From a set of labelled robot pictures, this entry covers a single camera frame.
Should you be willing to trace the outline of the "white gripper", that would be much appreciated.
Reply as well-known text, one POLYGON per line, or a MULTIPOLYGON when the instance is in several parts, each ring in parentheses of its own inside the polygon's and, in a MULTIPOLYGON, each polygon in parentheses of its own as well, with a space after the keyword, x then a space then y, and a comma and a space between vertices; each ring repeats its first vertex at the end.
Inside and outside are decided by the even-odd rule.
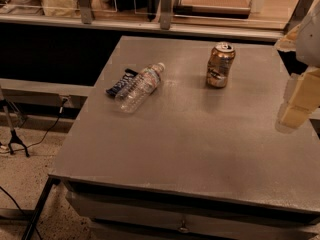
POLYGON ((320 106, 320 2, 274 45, 286 68, 307 68, 292 73, 279 110, 279 123, 299 128, 320 106))

